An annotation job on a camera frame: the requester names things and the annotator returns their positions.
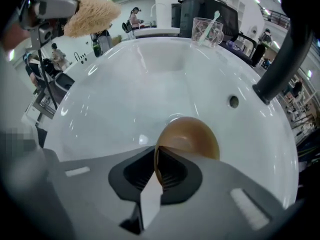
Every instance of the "beige sponge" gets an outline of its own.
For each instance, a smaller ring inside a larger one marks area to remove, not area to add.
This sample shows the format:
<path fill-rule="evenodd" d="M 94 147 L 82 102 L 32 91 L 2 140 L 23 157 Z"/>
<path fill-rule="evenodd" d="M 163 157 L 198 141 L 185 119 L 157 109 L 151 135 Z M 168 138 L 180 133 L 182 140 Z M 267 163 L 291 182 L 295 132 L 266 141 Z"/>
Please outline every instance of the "beige sponge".
<path fill-rule="evenodd" d="M 79 0 L 79 10 L 67 21 L 64 35 L 77 38 L 107 30 L 120 13 L 120 6 L 110 0 Z"/>

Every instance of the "person in pink shirt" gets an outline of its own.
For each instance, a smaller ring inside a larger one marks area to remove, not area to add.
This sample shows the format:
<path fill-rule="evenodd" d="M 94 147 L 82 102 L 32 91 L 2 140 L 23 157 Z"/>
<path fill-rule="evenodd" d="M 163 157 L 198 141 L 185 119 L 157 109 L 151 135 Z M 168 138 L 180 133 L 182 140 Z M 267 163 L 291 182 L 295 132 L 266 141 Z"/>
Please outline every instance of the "person in pink shirt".
<path fill-rule="evenodd" d="M 141 10 L 138 7 L 134 7 L 130 14 L 130 23 L 132 26 L 132 30 L 138 30 L 139 24 L 143 23 L 144 20 L 138 19 L 137 14 L 138 12 L 141 12 Z"/>

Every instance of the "white faucet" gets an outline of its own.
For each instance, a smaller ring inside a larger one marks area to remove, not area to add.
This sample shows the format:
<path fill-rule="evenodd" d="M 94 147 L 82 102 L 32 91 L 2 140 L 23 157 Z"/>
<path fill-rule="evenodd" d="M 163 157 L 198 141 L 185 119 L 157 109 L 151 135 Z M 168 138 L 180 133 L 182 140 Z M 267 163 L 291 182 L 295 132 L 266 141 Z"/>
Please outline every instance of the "white faucet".
<path fill-rule="evenodd" d="M 163 6 L 167 7 L 164 3 L 155 3 L 155 4 L 154 4 L 154 5 L 152 5 L 152 7 L 151 7 L 151 14 L 150 14 L 150 17 L 152 17 L 152 9 L 153 9 L 156 5 L 163 5 Z"/>

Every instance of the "black cable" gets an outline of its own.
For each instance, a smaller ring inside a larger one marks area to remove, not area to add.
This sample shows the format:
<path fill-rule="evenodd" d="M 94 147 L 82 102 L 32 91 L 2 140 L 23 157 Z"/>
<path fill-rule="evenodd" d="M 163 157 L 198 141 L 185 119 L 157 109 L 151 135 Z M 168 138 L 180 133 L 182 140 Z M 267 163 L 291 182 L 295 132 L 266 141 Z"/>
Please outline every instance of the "black cable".
<path fill-rule="evenodd" d="M 49 86 L 49 83 L 48 83 L 44 62 L 42 60 L 41 50 L 38 50 L 38 56 L 39 56 L 39 60 L 40 60 L 40 66 L 41 66 L 41 71 L 42 71 L 42 76 L 43 76 L 43 79 L 44 79 L 45 87 L 48 89 L 49 96 L 52 99 L 52 102 L 53 102 L 53 105 L 55 107 L 55 110 L 57 110 L 58 106 L 57 106 L 57 103 L 56 103 L 56 101 L 54 99 L 54 96 L 52 95 L 52 92 L 51 92 L 51 89 L 50 89 L 50 86 Z"/>

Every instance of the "toothbrush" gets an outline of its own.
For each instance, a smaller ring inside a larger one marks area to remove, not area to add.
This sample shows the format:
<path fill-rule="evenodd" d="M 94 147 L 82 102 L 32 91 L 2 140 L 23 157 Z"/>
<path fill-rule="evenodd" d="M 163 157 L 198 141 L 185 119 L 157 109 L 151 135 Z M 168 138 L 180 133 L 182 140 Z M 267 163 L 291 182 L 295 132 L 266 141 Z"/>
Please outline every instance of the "toothbrush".
<path fill-rule="evenodd" d="M 215 21 L 220 17 L 220 12 L 218 10 L 216 10 L 214 12 L 214 18 L 213 20 L 210 22 L 209 26 L 205 29 L 204 33 L 200 36 L 200 39 L 198 41 L 198 44 L 201 45 L 204 40 L 206 39 L 207 35 L 210 32 L 210 29 L 212 28 L 212 26 L 214 25 Z"/>

